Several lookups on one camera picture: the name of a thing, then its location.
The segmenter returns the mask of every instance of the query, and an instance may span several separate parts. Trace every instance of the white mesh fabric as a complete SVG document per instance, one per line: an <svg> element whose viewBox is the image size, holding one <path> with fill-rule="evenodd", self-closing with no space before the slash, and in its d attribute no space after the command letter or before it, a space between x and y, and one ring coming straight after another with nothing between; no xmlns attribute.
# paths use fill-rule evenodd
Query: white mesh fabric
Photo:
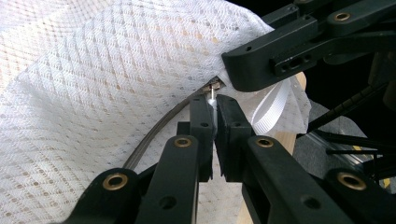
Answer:
<svg viewBox="0 0 396 224"><path fill-rule="evenodd" d="M0 223L64 220L90 182L122 166L167 111L225 73L222 52L271 31L249 10L222 0L3 5ZM15 8L21 15L12 19ZM231 85L222 91L252 97ZM139 169L158 160L167 135L157 138ZM208 192L219 199L227 190L203 187L200 197ZM241 198L234 199L237 211ZM211 211L199 219L229 223L236 216Z"/></svg>

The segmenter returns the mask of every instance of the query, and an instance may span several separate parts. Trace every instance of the white strap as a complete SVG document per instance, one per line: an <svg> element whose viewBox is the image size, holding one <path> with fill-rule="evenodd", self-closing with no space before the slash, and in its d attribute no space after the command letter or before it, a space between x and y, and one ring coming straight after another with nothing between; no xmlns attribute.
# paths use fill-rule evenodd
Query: white strap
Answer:
<svg viewBox="0 0 396 224"><path fill-rule="evenodd" d="M256 134L268 133L279 120L285 108L290 90L290 81L278 82L257 106L251 119Z"/></svg>

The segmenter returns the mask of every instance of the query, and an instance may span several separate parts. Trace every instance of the dark background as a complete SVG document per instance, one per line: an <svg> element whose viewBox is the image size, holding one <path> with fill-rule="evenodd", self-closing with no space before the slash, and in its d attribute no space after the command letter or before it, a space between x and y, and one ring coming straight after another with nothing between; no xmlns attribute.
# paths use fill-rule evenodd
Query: dark background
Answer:
<svg viewBox="0 0 396 224"><path fill-rule="evenodd" d="M246 7L262 17L292 3L292 0L230 0L229 2ZM373 54L339 65L329 65L319 61L317 66L304 71L308 98L327 108L336 107L368 86L372 60ZM348 113L346 117L354 120L369 138L395 141L396 112L383 104L384 91Z"/></svg>

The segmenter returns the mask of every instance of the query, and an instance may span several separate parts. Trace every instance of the gray floor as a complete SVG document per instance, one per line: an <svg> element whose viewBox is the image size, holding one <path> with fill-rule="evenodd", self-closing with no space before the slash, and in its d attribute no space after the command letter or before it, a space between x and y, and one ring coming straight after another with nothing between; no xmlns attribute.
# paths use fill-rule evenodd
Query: gray floor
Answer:
<svg viewBox="0 0 396 224"><path fill-rule="evenodd" d="M327 108L311 102L312 109L310 112L310 120L313 120L328 111ZM365 137L364 133L351 120L340 117L329 124L320 128L322 131L330 133L349 134L354 136ZM293 157L299 162L305 170L319 178L333 168L351 168L359 171L359 164L362 161L370 160L370 156L359 155L359 157L327 155L326 148L333 149L352 149L350 146L339 144L331 144L322 140L318 135L310 133L298 138L294 148ZM384 181L380 181L382 188L385 188ZM386 188L390 193L396 192L396 180L393 177L390 185Z"/></svg>

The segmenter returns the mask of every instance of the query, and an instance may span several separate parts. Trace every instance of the mesh pattern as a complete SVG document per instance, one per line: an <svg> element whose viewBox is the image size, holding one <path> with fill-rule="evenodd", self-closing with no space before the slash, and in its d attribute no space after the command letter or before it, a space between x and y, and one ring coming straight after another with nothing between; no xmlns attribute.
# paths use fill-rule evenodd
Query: mesh pattern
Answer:
<svg viewBox="0 0 396 224"><path fill-rule="evenodd" d="M224 72L222 52L271 30L220 0L110 3L3 3L1 223L64 220L95 176Z"/></svg>

